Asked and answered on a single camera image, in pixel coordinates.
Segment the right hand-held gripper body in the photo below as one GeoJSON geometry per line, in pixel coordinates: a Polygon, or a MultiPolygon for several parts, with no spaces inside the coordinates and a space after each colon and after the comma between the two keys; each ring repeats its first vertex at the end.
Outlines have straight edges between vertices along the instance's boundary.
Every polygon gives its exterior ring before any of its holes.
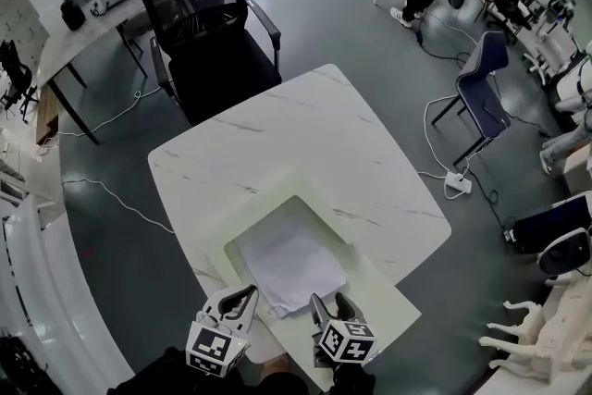
{"type": "Polygon", "coordinates": [[[343,320],[314,315],[318,331],[313,335],[314,367],[336,368],[338,364],[364,364],[376,346],[375,331],[363,315],[343,320]]]}

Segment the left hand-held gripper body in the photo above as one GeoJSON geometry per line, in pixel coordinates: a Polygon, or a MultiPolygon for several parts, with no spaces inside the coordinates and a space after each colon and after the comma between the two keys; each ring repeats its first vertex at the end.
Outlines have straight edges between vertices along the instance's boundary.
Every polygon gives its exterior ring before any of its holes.
{"type": "Polygon", "coordinates": [[[207,375],[225,377],[250,347],[249,332],[259,290],[240,285],[208,297],[191,323],[185,354],[188,366],[207,375]]]}

